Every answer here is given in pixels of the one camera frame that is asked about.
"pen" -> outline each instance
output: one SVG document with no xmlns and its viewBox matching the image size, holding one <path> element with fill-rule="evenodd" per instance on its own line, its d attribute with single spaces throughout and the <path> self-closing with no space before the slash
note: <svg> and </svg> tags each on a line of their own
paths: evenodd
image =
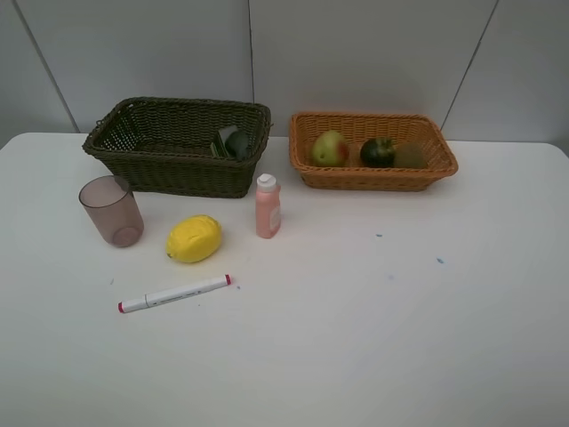
<svg viewBox="0 0 569 427">
<path fill-rule="evenodd" d="M 167 302 L 178 301 L 183 298 L 189 298 L 190 296 L 210 292 L 227 285 L 231 285 L 229 274 L 220 278 L 203 280 L 193 285 L 175 287 L 174 289 L 166 289 L 165 291 L 146 294 L 142 298 L 122 301 L 118 304 L 118 310 L 121 313 L 128 313 L 130 311 L 149 309 L 150 307 L 156 307 L 157 305 L 166 304 Z"/>
</svg>

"red-green apple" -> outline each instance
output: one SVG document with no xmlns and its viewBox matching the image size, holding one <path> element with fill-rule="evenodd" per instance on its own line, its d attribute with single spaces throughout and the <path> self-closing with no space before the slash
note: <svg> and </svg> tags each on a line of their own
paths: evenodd
<svg viewBox="0 0 569 427">
<path fill-rule="evenodd" d="M 341 133 L 322 133 L 312 146 L 312 160 L 318 166 L 342 166 L 348 160 L 349 148 Z"/>
</svg>

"dark green wicker basket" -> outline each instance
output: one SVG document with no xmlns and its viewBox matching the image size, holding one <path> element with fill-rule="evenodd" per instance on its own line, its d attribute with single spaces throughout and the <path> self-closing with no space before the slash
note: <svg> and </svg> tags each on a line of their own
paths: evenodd
<svg viewBox="0 0 569 427">
<path fill-rule="evenodd" d="M 216 133 L 236 125 L 249 136 L 242 161 L 213 157 Z M 135 191 L 243 197 L 267 146 L 270 110 L 236 101 L 131 98 L 89 133 L 83 149 Z"/>
</svg>

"paint bottle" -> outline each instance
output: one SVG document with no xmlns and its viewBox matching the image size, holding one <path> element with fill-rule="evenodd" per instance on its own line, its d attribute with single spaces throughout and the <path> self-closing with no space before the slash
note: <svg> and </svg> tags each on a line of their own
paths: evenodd
<svg viewBox="0 0 569 427">
<path fill-rule="evenodd" d="M 272 238 L 281 227 L 280 185 L 273 175 L 264 173 L 257 178 L 255 214 L 257 216 L 257 235 Z"/>
</svg>

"basket rim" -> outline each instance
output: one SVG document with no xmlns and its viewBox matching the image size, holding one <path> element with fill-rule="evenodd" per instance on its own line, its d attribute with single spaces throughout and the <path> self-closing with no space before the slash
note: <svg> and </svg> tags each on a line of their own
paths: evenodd
<svg viewBox="0 0 569 427">
<path fill-rule="evenodd" d="M 262 134 L 260 137 L 260 143 L 257 145 L 257 149 L 252 153 L 252 155 L 244 160 L 236 160 L 234 158 L 225 157 L 213 157 L 206 156 L 202 154 L 184 154 L 184 153 L 152 153 L 145 151 L 132 151 L 132 150 L 110 150 L 102 147 L 95 147 L 93 142 L 106 130 L 106 128 L 116 119 L 116 117 L 121 114 L 123 109 L 133 103 L 140 103 L 152 101 L 157 103 L 177 103 L 177 104 L 210 104 L 210 105 L 234 105 L 238 107 L 247 107 L 257 109 L 261 114 L 261 119 L 265 120 L 265 125 L 262 128 Z M 256 165 L 259 162 L 260 157 L 267 147 L 268 134 L 270 131 L 270 109 L 257 102 L 243 102 L 243 101 L 223 101 L 223 100 L 210 100 L 210 99 L 186 99 L 186 98 L 164 98 L 164 97 L 147 97 L 138 96 L 132 98 L 126 98 L 118 102 L 109 113 L 107 113 L 104 118 L 96 122 L 96 126 L 87 134 L 83 144 L 83 150 L 98 159 L 103 158 L 117 158 L 117 157 L 128 157 L 130 159 L 155 159 L 160 162 L 168 161 L 197 161 L 201 165 L 217 165 L 223 167 L 235 167 L 243 168 L 252 165 Z"/>
<path fill-rule="evenodd" d="M 445 156 L 450 161 L 451 165 L 446 168 L 440 169 L 433 169 L 433 168 L 425 168 L 425 169 L 408 169 L 408 168 L 400 168 L 400 167 L 384 167 L 384 168 L 374 168 L 374 167 L 319 167 L 313 165 L 306 165 L 301 162 L 301 159 L 298 156 L 297 151 L 297 132 L 296 132 L 296 125 L 299 118 L 303 117 L 350 117 L 350 118 L 358 118 L 358 117 L 365 117 L 365 118 L 405 118 L 405 119 L 413 119 L 422 122 L 426 122 L 436 133 L 437 138 L 441 141 L 443 152 Z M 293 165 L 294 169 L 299 171 L 300 173 L 307 173 L 314 176 L 327 176 L 330 177 L 330 173 L 334 172 L 343 172 L 343 173 L 353 173 L 355 176 L 359 177 L 381 177 L 385 175 L 386 177 L 393 178 L 394 174 L 397 174 L 399 177 L 408 177 L 408 178 L 444 178 L 447 176 L 454 175 L 458 172 L 458 162 L 456 161 L 456 157 L 454 156 L 453 152 L 451 151 L 448 143 L 446 142 L 445 137 L 441 133 L 440 129 L 438 128 L 437 124 L 433 122 L 429 117 L 424 116 L 422 114 L 389 114 L 389 113 L 348 113 L 348 112 L 336 112 L 336 111 L 301 111 L 294 114 L 291 117 L 291 122 L 289 125 L 289 158 L 291 160 L 291 164 Z"/>
</svg>

